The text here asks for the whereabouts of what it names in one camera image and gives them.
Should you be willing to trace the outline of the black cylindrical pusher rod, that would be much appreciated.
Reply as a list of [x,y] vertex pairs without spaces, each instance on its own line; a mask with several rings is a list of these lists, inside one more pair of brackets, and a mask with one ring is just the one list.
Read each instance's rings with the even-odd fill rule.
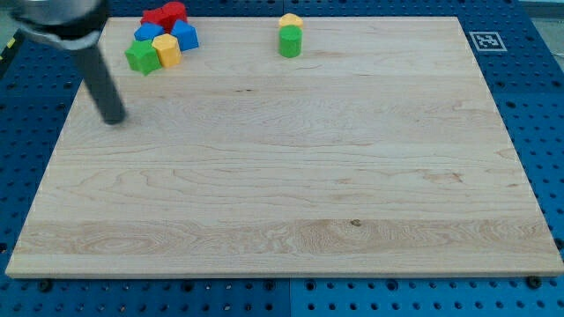
[[71,52],[101,119],[108,125],[124,121],[126,110],[97,45]]

